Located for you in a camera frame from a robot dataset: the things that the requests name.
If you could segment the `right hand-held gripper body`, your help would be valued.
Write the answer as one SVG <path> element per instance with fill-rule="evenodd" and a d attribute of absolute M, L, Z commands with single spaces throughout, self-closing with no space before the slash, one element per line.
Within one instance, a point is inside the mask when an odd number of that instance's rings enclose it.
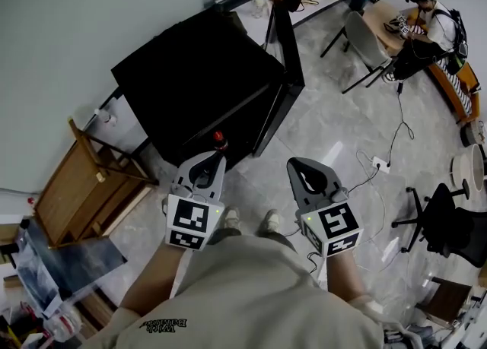
<path fill-rule="evenodd" d="M 298 187 L 294 200 L 301 233 L 321 257 L 326 259 L 357 246 L 363 226 L 349 204 L 346 188 L 324 195 Z"/>

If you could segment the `small red ball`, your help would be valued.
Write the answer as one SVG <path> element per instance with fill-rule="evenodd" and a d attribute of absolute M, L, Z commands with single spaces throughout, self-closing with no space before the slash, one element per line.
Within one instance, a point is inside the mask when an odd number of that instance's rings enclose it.
<path fill-rule="evenodd" d="M 212 135 L 214 149 L 220 154 L 226 155 L 228 151 L 228 140 L 222 131 L 214 131 Z"/>

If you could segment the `person's beige shirt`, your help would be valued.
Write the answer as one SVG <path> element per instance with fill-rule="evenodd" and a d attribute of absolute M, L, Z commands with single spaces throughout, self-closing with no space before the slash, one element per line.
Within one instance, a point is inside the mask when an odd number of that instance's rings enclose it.
<path fill-rule="evenodd" d="M 383 349 L 379 318 L 322 290 L 287 246 L 231 236 L 145 316 L 118 309 L 82 349 Z"/>

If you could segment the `wooden rack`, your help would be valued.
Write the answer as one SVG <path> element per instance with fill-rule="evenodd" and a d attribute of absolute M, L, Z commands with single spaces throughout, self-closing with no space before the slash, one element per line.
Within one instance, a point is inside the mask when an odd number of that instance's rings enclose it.
<path fill-rule="evenodd" d="M 75 142 L 34 206 L 52 249 L 108 237 L 158 185 L 132 154 L 68 124 Z"/>

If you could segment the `person's dark trousers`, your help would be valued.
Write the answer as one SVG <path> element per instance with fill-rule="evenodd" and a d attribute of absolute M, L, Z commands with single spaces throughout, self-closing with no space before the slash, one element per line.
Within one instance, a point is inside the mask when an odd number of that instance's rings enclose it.
<path fill-rule="evenodd" d="M 276 232 L 260 232 L 256 236 L 243 235 L 236 228 L 218 228 L 207 242 L 207 246 L 214 246 L 223 242 L 225 245 L 239 248 L 255 249 L 259 251 L 278 251 L 290 249 L 296 252 L 292 243 L 282 234 Z"/>

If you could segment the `person's right forearm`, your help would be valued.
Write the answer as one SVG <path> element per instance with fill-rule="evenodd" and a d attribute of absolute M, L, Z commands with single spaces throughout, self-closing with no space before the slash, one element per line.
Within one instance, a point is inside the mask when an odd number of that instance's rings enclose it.
<path fill-rule="evenodd" d="M 345 302 L 367 294 L 351 250 L 326 259 L 327 288 Z"/>

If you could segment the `person's left forearm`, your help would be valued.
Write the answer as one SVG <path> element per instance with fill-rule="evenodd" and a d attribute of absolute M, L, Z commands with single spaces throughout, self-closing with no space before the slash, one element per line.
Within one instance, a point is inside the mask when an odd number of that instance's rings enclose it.
<path fill-rule="evenodd" d="M 168 300 L 184 252 L 175 246 L 160 245 L 127 290 L 119 308 L 145 316 Z"/>

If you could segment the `grey shell chair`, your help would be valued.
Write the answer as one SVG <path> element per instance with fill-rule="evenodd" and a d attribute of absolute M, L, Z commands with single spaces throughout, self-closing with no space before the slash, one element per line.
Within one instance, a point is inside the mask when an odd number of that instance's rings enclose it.
<path fill-rule="evenodd" d="M 393 64 L 393 58 L 387 53 L 375 33 L 357 11 L 351 11 L 347 15 L 345 24 L 329 45 L 321 52 L 320 58 L 323 58 L 330 51 L 341 36 L 347 39 L 347 45 L 356 51 L 368 69 L 368 74 L 348 86 L 342 91 L 342 94 L 347 94 L 366 79 L 375 75 L 366 85 L 366 88 L 369 88 L 386 73 L 386 70 Z"/>

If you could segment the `round wooden table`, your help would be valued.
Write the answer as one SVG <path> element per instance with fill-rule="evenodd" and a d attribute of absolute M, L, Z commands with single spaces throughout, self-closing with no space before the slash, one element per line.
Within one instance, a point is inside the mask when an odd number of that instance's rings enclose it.
<path fill-rule="evenodd" d="M 396 56 L 399 53 L 403 47 L 404 39 L 399 35 L 388 32 L 384 27 L 384 23 L 388 24 L 392 19 L 396 19 L 397 16 L 399 16 L 399 10 L 382 0 L 368 5 L 362 16 L 365 23 L 370 27 L 390 56 Z"/>

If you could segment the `small white bottle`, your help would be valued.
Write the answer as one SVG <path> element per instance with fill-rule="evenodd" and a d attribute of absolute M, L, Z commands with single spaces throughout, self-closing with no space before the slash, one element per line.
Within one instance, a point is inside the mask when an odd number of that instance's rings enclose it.
<path fill-rule="evenodd" d="M 105 109 L 95 109 L 94 115 L 96 120 L 104 125 L 115 126 L 117 124 L 117 118 Z"/>

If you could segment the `blue grey board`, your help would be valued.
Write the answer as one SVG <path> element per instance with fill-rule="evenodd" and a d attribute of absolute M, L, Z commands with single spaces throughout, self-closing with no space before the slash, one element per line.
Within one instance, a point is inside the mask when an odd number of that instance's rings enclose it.
<path fill-rule="evenodd" d="M 51 249 L 34 219 L 23 219 L 16 239 L 16 272 L 34 309 L 50 318 L 66 301 L 92 288 L 92 284 L 126 263 L 108 238 Z"/>

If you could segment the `person's left shoe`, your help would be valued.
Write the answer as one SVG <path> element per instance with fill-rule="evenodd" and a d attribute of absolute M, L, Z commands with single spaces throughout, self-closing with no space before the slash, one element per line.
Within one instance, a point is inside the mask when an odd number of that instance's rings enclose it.
<path fill-rule="evenodd" d="M 224 230 L 240 231 L 240 214 L 236 207 L 227 207 L 223 214 L 222 228 Z"/>

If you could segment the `orange sofa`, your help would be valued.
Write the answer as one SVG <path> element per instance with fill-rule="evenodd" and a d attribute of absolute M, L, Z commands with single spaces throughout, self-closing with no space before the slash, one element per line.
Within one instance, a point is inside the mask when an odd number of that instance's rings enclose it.
<path fill-rule="evenodd" d="M 439 64 L 426 68 L 437 85 L 457 123 L 472 122 L 480 117 L 481 85 L 467 62 L 455 75 L 449 75 Z"/>

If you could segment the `dark wooden stool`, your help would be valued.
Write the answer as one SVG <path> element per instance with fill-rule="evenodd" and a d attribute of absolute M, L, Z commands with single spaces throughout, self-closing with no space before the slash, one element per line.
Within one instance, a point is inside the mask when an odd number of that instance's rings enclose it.
<path fill-rule="evenodd" d="M 438 285 L 432 298 L 417 303 L 415 308 L 424 313 L 430 321 L 450 328 L 469 298 L 472 286 L 432 277 L 431 282 Z"/>

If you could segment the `black office chair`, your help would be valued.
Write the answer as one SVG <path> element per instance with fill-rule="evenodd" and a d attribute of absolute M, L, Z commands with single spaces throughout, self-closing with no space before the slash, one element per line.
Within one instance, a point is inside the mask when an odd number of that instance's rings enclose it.
<path fill-rule="evenodd" d="M 439 184 L 431 197 L 425 197 L 425 207 L 415 188 L 408 187 L 406 191 L 413 194 L 417 217 L 391 224 L 392 228 L 415 225 L 410 244 L 400 252 L 409 253 L 417 240 L 426 240 L 429 252 L 445 258 L 458 255 L 477 268 L 487 262 L 487 212 L 469 211 L 454 203 L 455 196 L 470 197 L 465 179 L 457 191 L 449 190 L 444 183 Z"/>

